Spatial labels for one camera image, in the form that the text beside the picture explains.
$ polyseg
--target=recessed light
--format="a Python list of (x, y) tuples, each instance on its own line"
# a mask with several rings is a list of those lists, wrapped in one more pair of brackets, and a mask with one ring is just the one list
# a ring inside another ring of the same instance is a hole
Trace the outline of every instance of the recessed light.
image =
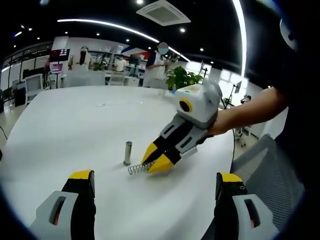
[(16, 34), (14, 35), (14, 38), (17, 37), (17, 36), (19, 36), (20, 34), (22, 34), (22, 31), (16, 33)]

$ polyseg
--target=led strip light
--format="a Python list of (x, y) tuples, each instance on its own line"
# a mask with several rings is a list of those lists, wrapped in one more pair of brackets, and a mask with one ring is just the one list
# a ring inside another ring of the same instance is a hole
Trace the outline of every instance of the led strip light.
[(246, 63), (247, 63), (247, 33), (245, 25), (244, 12), (240, 4), (240, 0), (232, 0), (236, 15), (239, 20), (240, 33), (241, 33), (241, 44), (242, 44), (242, 65), (241, 65), (241, 77), (245, 77)]
[[(101, 25), (106, 25), (106, 26), (110, 26), (110, 27), (115, 27), (118, 29), (122, 29), (137, 35), (140, 35), (146, 39), (149, 39), (155, 43), (159, 43), (159, 41), (151, 36), (148, 36), (142, 32), (139, 32), (137, 30), (125, 27), (125, 26), (121, 26), (121, 25), (117, 25), (114, 23), (110, 23), (110, 22), (106, 22), (106, 21), (97, 21), (97, 20), (89, 20), (89, 19), (59, 19), (58, 23), (63, 23), (63, 22), (82, 22), (82, 23), (92, 23), (92, 24), (101, 24)], [(175, 54), (179, 55), (180, 57), (182, 57), (183, 59), (187, 60), (188, 62), (191, 62), (187, 57), (185, 57), (184, 55), (182, 55), (180, 52), (174, 50), (172, 47), (169, 46), (169, 50), (171, 50), (172, 52), (174, 52)]]

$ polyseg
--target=gray gripper housing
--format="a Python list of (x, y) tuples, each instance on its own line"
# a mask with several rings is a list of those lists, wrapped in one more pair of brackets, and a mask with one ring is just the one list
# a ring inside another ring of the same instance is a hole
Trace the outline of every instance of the gray gripper housing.
[[(35, 220), (30, 226), (31, 232), (40, 240), (71, 240), (72, 213), (78, 193), (54, 191), (37, 209)], [(59, 206), (59, 221), (54, 218)]]
[[(272, 240), (279, 232), (273, 224), (273, 214), (255, 194), (232, 197), (238, 215), (238, 240)], [(253, 227), (254, 217), (257, 226)]]

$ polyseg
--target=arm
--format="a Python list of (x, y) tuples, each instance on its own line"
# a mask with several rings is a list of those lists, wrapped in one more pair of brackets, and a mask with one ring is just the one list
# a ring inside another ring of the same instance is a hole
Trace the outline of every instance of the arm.
[(164, 64), (153, 64), (153, 65), (147, 66), (145, 69), (151, 70), (151, 69), (155, 69), (155, 68), (158, 68), (161, 66), (165, 66), (165, 65)]
[(145, 69), (151, 70), (151, 69), (155, 69), (163, 66), (162, 64), (155, 64), (155, 61), (156, 61), (156, 53), (153, 52), (148, 58), (148, 61), (145, 65)]
[(261, 91), (255, 98), (240, 106), (218, 112), (209, 135), (223, 134), (230, 129), (266, 122), (288, 106), (285, 96), (272, 87)]
[(89, 69), (92, 69), (94, 67), (93, 63), (92, 63), (92, 58), (90, 57), (90, 62), (89, 62)]

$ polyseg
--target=metal cylinder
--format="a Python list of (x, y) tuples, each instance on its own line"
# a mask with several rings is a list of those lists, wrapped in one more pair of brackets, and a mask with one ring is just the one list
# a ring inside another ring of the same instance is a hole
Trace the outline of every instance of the metal cylinder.
[(132, 142), (131, 141), (127, 141), (125, 143), (125, 152), (124, 152), (124, 161), (123, 161), (123, 164), (125, 166), (131, 165), (131, 161), (130, 161), (131, 148), (132, 148)]

